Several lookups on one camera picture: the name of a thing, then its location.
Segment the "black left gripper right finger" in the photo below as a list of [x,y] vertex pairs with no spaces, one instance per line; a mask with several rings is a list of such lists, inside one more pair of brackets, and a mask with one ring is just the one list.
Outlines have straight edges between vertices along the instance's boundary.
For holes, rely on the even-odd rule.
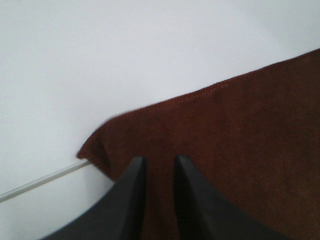
[[224,198],[184,155],[174,159],[174,210],[182,240],[285,240]]

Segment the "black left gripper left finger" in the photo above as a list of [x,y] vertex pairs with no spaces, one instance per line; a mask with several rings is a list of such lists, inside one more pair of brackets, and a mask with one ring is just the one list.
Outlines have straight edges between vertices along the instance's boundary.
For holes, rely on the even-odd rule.
[[138,240],[146,202],[147,160],[134,157],[93,207],[47,240]]

